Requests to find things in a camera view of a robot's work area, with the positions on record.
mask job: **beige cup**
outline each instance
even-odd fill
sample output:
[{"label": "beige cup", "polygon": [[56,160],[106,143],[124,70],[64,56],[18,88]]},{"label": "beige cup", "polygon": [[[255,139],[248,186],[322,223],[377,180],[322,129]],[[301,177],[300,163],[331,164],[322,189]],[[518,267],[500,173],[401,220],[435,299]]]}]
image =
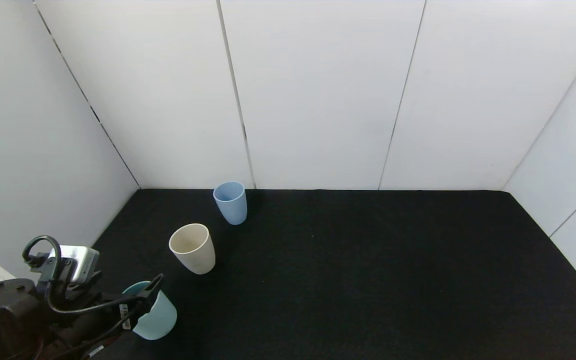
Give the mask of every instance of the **beige cup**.
[{"label": "beige cup", "polygon": [[215,248],[210,232],[201,223],[190,223],[174,231],[168,241],[170,251],[195,274],[205,274],[215,267]]}]

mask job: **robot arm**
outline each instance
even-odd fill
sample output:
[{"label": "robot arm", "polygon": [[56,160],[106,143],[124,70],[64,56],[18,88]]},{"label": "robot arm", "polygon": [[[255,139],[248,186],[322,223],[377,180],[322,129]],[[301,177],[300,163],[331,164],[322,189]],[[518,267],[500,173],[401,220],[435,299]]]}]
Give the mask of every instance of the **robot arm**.
[{"label": "robot arm", "polygon": [[[41,240],[52,251],[30,255]],[[0,360],[87,358],[134,328],[162,288],[159,274],[137,295],[99,292],[98,251],[60,246],[50,236],[32,239],[22,257],[41,276],[37,285],[27,278],[0,282]]]}]

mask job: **sticker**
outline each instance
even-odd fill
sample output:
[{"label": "sticker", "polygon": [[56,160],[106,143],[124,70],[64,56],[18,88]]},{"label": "sticker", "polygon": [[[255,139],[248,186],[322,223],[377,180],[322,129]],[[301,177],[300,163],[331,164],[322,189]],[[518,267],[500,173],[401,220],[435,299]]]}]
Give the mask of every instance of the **sticker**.
[{"label": "sticker", "polygon": [[[126,316],[126,314],[128,314],[128,305],[126,305],[125,303],[121,303],[119,305],[119,316],[123,318]],[[124,321],[123,324],[121,324],[121,327],[123,328],[123,330],[132,329],[130,326],[130,318],[126,319],[126,321]]]}]

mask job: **cable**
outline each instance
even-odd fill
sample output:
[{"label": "cable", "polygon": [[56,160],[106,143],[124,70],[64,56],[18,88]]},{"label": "cable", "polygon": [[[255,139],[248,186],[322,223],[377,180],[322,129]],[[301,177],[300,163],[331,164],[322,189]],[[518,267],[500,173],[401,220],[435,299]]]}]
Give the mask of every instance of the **cable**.
[{"label": "cable", "polygon": [[54,237],[52,236],[48,236],[48,235],[41,235],[41,236],[37,236],[34,239],[30,240],[30,242],[28,244],[26,244],[25,248],[23,248],[23,251],[21,251],[21,257],[23,258],[23,261],[32,266],[34,265],[34,262],[36,262],[38,260],[37,256],[34,255],[30,255],[30,250],[32,250],[32,248],[34,248],[34,246],[39,243],[40,241],[45,240],[47,242],[50,243],[50,245],[52,246],[52,248],[54,249],[54,268],[52,268],[52,274],[50,275],[50,281],[55,281],[57,280],[57,278],[59,277],[59,274],[57,273],[57,271],[59,271],[59,269],[61,269],[61,265],[62,265],[62,248],[61,246],[59,246],[59,243],[57,242],[57,240],[55,240]]},{"label": "cable", "polygon": [[83,309],[75,309],[75,310],[61,310],[61,309],[57,309],[55,307],[55,305],[53,304],[53,301],[51,299],[51,284],[48,283],[48,285],[46,286],[46,302],[48,303],[48,307],[50,307],[50,310],[52,310],[53,312],[57,313],[57,314],[62,314],[62,315],[81,315],[81,314],[85,314],[85,313],[89,313],[89,312],[96,312],[97,310],[102,310],[102,309],[106,309],[109,308],[111,306],[115,306],[115,305],[120,305],[120,304],[128,304],[128,303],[132,303],[134,301],[140,301],[140,300],[146,300],[145,297],[143,296],[134,296],[131,298],[118,298],[116,300],[113,301],[108,301],[105,303],[100,303],[99,305],[94,305],[91,307],[85,307]]},{"label": "cable", "polygon": [[101,342],[99,344],[99,346],[94,348],[92,351],[90,351],[90,349],[87,349],[80,360],[88,360],[88,359],[92,358],[96,353],[99,353],[100,351],[107,348],[110,344],[116,342],[120,336],[121,336],[121,332],[117,333],[117,335],[108,336],[104,342]]},{"label": "cable", "polygon": [[57,340],[59,340],[60,342],[66,344],[66,346],[68,347],[68,349],[73,348],[73,346],[71,345],[70,342],[68,342],[68,340],[64,339],[63,336],[59,335],[59,332],[54,331],[52,332],[53,337],[57,338]]},{"label": "cable", "polygon": [[37,336],[37,342],[39,343],[39,346],[37,346],[38,350],[37,353],[34,354],[34,358],[32,358],[32,360],[39,360],[39,356],[44,351],[44,339],[42,339],[41,336]]},{"label": "cable", "polygon": [[132,298],[118,298],[118,299],[113,300],[113,301],[100,303],[99,305],[94,305],[91,307],[85,307],[83,309],[76,309],[76,310],[58,309],[53,304],[53,285],[58,281],[59,276],[61,274],[61,268],[62,268],[61,267],[61,265],[62,265],[62,248],[59,245],[59,243],[57,242],[57,240],[55,240],[54,237],[48,236],[48,235],[37,236],[34,239],[30,240],[30,242],[28,244],[26,244],[25,248],[23,248],[23,251],[21,252],[21,256],[23,258],[23,261],[26,264],[29,264],[29,265],[34,264],[34,262],[37,261],[37,256],[30,255],[30,250],[32,250],[32,248],[42,240],[49,242],[50,245],[52,246],[52,248],[54,249],[54,268],[52,268],[52,274],[50,274],[50,281],[48,281],[48,285],[46,285],[46,290],[45,290],[46,303],[48,303],[48,307],[53,312],[55,312],[57,314],[62,314],[62,315],[81,315],[81,314],[85,314],[85,313],[89,313],[89,312],[96,312],[97,310],[106,309],[106,308],[109,308],[111,306],[115,306],[115,305],[119,305],[119,304],[127,304],[127,303],[132,303],[133,301],[146,300],[146,298],[143,296],[134,296]]},{"label": "cable", "polygon": [[110,338],[110,335],[112,335],[113,332],[115,332],[119,328],[119,326],[121,326],[126,320],[128,320],[128,318],[132,317],[137,312],[137,310],[139,310],[140,308],[141,308],[141,305],[135,306],[132,310],[128,311],[128,313],[126,315],[124,315],[119,321],[117,321],[117,323],[115,323],[111,328],[106,330],[104,333],[102,333],[98,337],[95,337],[94,339],[87,341],[87,342],[84,342],[83,344],[80,344],[78,346],[74,346],[73,348],[70,348],[70,349],[68,349],[68,350],[66,350],[66,351],[64,351],[64,352],[62,352],[56,356],[51,357],[49,360],[61,359],[66,355],[71,355],[77,351],[81,351],[81,350],[85,349],[86,347],[94,346],[94,344],[97,344],[98,342],[101,342],[102,340],[106,340],[107,338]]}]

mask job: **blue cup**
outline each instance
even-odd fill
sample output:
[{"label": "blue cup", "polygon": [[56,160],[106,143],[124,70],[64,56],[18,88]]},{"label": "blue cup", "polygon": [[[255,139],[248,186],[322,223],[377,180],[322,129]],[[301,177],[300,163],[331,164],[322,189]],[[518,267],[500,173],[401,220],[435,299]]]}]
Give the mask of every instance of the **blue cup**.
[{"label": "blue cup", "polygon": [[[141,281],[130,285],[123,290],[122,294],[137,295],[150,281]],[[157,299],[150,308],[150,312],[141,315],[137,320],[137,325],[132,328],[132,332],[146,340],[157,340],[163,338],[174,328],[177,322],[177,309],[170,302],[168,297],[159,290]]]},{"label": "blue cup", "polygon": [[246,187],[237,181],[224,182],[212,192],[217,207],[226,221],[231,225],[239,225],[246,221],[248,203]]}]

